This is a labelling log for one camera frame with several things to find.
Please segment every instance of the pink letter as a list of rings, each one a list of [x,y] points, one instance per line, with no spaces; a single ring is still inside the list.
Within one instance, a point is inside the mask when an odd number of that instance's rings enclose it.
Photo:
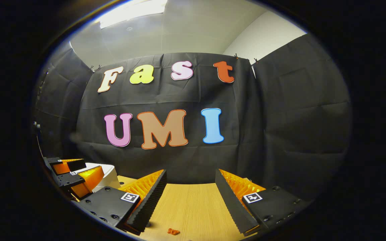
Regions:
[[[193,76],[193,70],[188,68],[192,67],[192,63],[189,61],[176,62],[172,65],[171,77],[173,80],[188,79]]]
[[[130,142],[130,119],[132,114],[124,113],[120,115],[123,122],[123,138],[119,139],[115,136],[114,122],[117,119],[115,114],[108,114],[104,117],[107,126],[107,138],[111,144],[118,147],[127,146]]]

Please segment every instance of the white object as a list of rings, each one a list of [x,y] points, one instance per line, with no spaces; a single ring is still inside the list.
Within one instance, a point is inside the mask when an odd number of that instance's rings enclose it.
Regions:
[[[115,171],[115,168],[113,165],[108,164],[98,164],[98,163],[86,163],[86,168],[80,169],[75,171],[76,173],[89,170],[91,168],[102,166],[102,170],[104,171],[104,178],[102,178],[102,181],[98,183],[98,185],[93,188],[93,192],[97,192],[101,190],[101,188],[105,186],[110,186],[113,188],[120,188],[120,183],[117,179],[117,173]]]
[[[101,29],[122,21],[146,15],[163,13],[168,0],[132,0],[99,17]]]

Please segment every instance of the black fabric backdrop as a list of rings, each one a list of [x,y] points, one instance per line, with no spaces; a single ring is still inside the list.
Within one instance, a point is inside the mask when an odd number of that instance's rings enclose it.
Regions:
[[[342,164],[351,133],[343,77],[309,34],[253,64],[263,98],[263,185],[315,198]]]
[[[36,86],[35,121],[41,126],[45,157],[75,158],[75,132],[78,110],[86,84],[93,72],[64,42],[43,67]]]
[[[178,61],[190,61],[193,76],[174,81],[170,74]],[[226,61],[233,67],[229,75],[233,83],[222,82],[213,64]],[[131,84],[135,67],[151,64],[154,80],[149,84]],[[114,84],[98,93],[104,72],[123,66]],[[204,108],[220,108],[221,135],[224,141],[206,144]],[[183,109],[184,133],[188,144],[171,147],[168,144],[144,150],[142,124],[136,116],[152,111],[164,124],[171,110]],[[119,119],[122,113],[132,113],[131,141],[125,147],[109,143],[104,116],[115,114],[116,136],[123,136]],[[168,172],[170,183],[213,183],[215,169],[222,168],[260,183],[263,170],[263,125],[259,89],[247,59],[203,53],[175,53],[129,59],[103,67],[90,78],[81,101],[77,131],[81,138],[78,148],[84,158],[95,163],[112,164],[117,174],[139,178],[160,169]]]

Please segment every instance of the wooden surface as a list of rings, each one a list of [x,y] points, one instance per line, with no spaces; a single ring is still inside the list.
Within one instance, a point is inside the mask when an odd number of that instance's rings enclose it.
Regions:
[[[135,181],[122,176],[118,179],[124,182],[121,186]],[[150,241],[239,241],[246,238],[236,228],[215,183],[167,184],[150,223],[138,238]],[[167,233],[169,228],[180,233],[171,235]]]

